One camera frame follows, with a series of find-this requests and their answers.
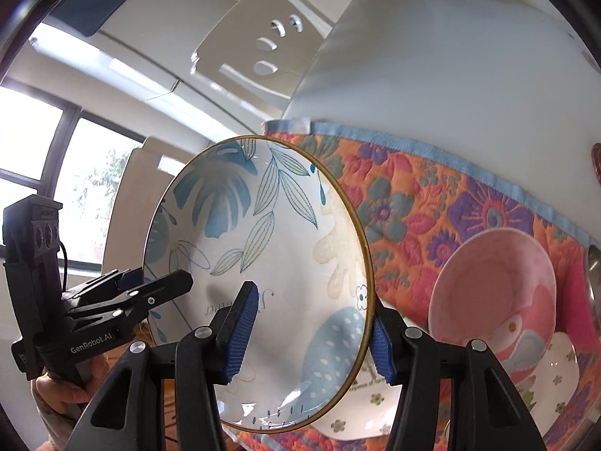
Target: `human hand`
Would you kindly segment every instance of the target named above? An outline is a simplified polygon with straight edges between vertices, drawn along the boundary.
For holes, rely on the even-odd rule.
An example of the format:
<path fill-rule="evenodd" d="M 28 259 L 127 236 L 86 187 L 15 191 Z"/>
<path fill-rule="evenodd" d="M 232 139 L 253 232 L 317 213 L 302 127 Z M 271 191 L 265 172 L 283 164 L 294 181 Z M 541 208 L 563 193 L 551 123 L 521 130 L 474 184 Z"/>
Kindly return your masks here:
<path fill-rule="evenodd" d="M 35 388 L 40 397 L 58 414 L 67 413 L 68 404 L 85 404 L 94 396 L 110 367 L 105 355 L 92 358 L 92 379 L 80 388 L 68 381 L 53 379 L 48 374 L 35 379 Z"/>

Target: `window frame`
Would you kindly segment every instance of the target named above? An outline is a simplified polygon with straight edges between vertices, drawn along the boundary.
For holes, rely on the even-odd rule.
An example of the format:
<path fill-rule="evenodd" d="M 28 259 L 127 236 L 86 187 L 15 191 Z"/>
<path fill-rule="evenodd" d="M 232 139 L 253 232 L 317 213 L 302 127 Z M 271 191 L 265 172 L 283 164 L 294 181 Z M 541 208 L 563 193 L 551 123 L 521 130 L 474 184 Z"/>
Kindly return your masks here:
<path fill-rule="evenodd" d="M 62 110 L 61 118 L 56 125 L 54 136 L 46 153 L 46 160 L 44 161 L 44 167 L 42 168 L 42 173 L 39 180 L 0 168 L 0 179 L 34 189 L 38 195 L 54 199 L 62 164 L 64 162 L 65 155 L 67 154 L 68 147 L 71 144 L 71 138 L 73 138 L 77 123 L 79 123 L 80 119 L 89 120 L 90 122 L 93 122 L 101 127 L 112 130 L 113 132 L 121 134 L 122 136 L 137 141 L 140 144 L 143 144 L 143 142 L 146 140 L 146 137 L 142 134 L 138 134 L 137 132 L 126 129 L 119 124 L 84 110 L 82 107 L 72 103 L 71 101 L 57 97 L 56 95 L 52 95 L 51 93 L 35 88 L 34 86 L 21 83 L 14 78 L 8 76 L 5 77 L 0 83 L 0 86 L 11 89 L 12 91 L 16 91 L 18 93 L 22 93 L 31 98 L 35 98 L 36 100 L 43 101 L 48 105 Z M 6 258 L 6 246 L 4 246 L 2 243 L 1 237 L 0 258 Z M 58 264 L 59 266 L 64 266 L 62 258 L 58 259 Z M 68 265 L 69 268 L 95 273 L 100 273 L 102 267 L 102 265 L 98 263 L 88 263 L 72 259 L 68 260 Z"/>

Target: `camera lens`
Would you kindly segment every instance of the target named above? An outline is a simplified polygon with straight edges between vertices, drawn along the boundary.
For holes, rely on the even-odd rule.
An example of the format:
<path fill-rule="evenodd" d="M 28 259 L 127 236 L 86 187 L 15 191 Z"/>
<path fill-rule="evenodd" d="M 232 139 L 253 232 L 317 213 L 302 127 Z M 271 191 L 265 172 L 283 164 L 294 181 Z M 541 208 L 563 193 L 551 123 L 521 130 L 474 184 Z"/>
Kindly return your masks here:
<path fill-rule="evenodd" d="M 38 245 L 38 249 L 41 249 L 41 244 L 44 242 L 44 235 L 41 233 L 41 229 L 35 231 L 35 243 Z"/>
<path fill-rule="evenodd" d="M 46 224 L 46 246 L 50 247 L 52 244 L 52 227 Z"/>

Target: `black cable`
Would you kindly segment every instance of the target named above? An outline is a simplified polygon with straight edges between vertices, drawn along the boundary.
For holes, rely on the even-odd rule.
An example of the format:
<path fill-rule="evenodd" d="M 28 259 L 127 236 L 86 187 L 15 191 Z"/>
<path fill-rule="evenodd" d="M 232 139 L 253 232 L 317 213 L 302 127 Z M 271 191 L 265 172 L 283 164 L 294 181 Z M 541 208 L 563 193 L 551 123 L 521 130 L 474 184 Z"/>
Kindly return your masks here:
<path fill-rule="evenodd" d="M 68 266 L 68 261 L 67 261 L 67 250 L 65 249 L 65 245 L 62 243 L 62 241 L 58 241 L 61 244 L 61 249 L 62 249 L 62 257 L 65 261 L 65 266 L 64 269 L 62 271 L 62 291 L 66 292 L 67 291 L 67 266 Z"/>

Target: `pink bowl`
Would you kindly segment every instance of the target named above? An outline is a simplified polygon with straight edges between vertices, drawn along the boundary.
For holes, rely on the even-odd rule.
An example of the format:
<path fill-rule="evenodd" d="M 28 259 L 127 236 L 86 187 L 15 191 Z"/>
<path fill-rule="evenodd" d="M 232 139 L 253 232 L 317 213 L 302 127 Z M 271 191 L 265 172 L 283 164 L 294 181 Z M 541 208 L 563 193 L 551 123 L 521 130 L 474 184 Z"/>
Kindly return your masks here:
<path fill-rule="evenodd" d="M 489 229 L 463 244 L 436 280 L 428 326 L 441 342 L 482 339 L 513 382 L 539 363 L 555 330 L 551 260 L 531 236 Z"/>

